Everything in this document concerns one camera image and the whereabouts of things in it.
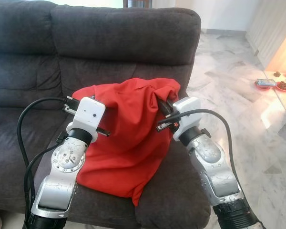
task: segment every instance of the red cloth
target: red cloth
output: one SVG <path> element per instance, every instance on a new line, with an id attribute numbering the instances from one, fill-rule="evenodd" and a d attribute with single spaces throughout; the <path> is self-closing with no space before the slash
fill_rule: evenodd
<path id="1" fill-rule="evenodd" d="M 166 155 L 172 134 L 158 133 L 156 97 L 178 99 L 180 85 L 172 79 L 130 79 L 121 84 L 85 87 L 73 94 L 82 99 L 95 95 L 106 106 L 100 127 L 111 132 L 99 135 L 86 152 L 86 162 L 77 176 L 83 186 L 120 197 L 132 197 L 135 206 L 144 186 Z"/>

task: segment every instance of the sofa cushion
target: sofa cushion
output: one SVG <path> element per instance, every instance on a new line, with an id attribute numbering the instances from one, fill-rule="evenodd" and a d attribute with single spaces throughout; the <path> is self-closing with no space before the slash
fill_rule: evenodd
<path id="1" fill-rule="evenodd" d="M 51 10 L 59 55 L 165 65 L 194 61 L 200 18 L 188 9 L 89 8 Z"/>
<path id="2" fill-rule="evenodd" d="M 143 228 L 201 229 L 207 225 L 210 204 L 180 142 L 171 142 L 166 158 L 145 186 L 135 213 Z"/>
<path id="3" fill-rule="evenodd" d="M 55 6 L 49 1 L 0 0 L 0 52 L 54 53 L 50 10 Z"/>
<path id="4" fill-rule="evenodd" d="M 54 134 L 49 145 L 55 144 L 59 133 L 73 119 L 69 115 Z M 45 154 L 35 174 L 36 192 L 42 180 L 50 173 L 51 153 Z M 121 198 L 78 185 L 73 197 L 68 220 L 116 229 L 136 229 L 134 205 L 131 198 Z"/>
<path id="5" fill-rule="evenodd" d="M 171 78 L 181 85 L 179 96 L 184 97 L 192 67 L 61 57 L 62 92 L 71 96 L 74 91 L 94 84 L 122 83 L 131 78 Z"/>
<path id="6" fill-rule="evenodd" d="M 36 99 L 58 97 L 61 79 L 58 59 L 50 55 L 0 54 L 0 106 L 26 107 Z M 57 108 L 43 103 L 39 108 Z"/>
<path id="7" fill-rule="evenodd" d="M 20 108 L 0 107 L 0 209 L 23 212 L 25 165 L 16 134 L 21 112 Z M 28 112 L 23 121 L 22 136 L 29 160 L 48 146 L 65 117 L 62 111 Z"/>

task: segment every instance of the table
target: table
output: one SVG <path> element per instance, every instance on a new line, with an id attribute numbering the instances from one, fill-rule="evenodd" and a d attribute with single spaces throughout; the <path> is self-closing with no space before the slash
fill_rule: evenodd
<path id="1" fill-rule="evenodd" d="M 286 77 L 284 76 L 284 73 L 281 73 L 281 75 L 279 77 L 275 77 L 273 74 L 275 72 L 268 72 L 268 71 L 264 71 L 264 74 L 266 76 L 267 79 L 273 79 L 276 82 L 280 82 L 280 81 L 284 81 L 286 82 Z M 273 89 L 276 92 L 276 95 L 278 97 L 278 99 L 281 101 L 283 107 L 286 110 L 286 92 L 282 92 L 276 89 Z"/>

